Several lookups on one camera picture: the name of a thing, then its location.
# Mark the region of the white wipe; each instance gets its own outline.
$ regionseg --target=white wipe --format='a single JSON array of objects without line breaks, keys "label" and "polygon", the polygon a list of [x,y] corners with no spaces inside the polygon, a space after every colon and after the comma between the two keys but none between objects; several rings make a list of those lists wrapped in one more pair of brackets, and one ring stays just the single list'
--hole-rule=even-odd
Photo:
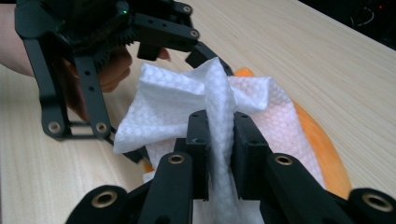
[{"label": "white wipe", "polygon": [[[322,185],[315,154],[293,103],[270,77],[226,77],[218,58],[183,74],[143,64],[137,93],[117,131],[114,151],[146,146],[157,169],[175,139],[185,138],[189,115],[206,110],[211,135],[209,202],[194,202],[193,223],[263,223],[258,202],[237,199],[229,164],[233,113],[249,114],[274,152],[296,157]],[[144,176],[145,181],[154,173]]]}]

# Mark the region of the light wood surface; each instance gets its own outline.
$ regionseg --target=light wood surface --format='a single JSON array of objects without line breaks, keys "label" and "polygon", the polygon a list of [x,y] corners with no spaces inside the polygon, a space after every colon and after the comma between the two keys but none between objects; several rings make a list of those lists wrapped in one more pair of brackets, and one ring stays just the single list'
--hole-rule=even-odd
[{"label": "light wood surface", "polygon": [[[233,69],[271,76],[330,136],[354,188],[396,197],[396,52],[293,0],[186,0],[201,40]],[[137,46],[131,46],[133,55]],[[185,53],[159,66],[190,69]],[[106,103],[117,126],[140,60]],[[38,89],[0,67],[3,223],[64,223],[91,189],[142,183],[143,169],[107,142],[57,142],[42,132]]]}]

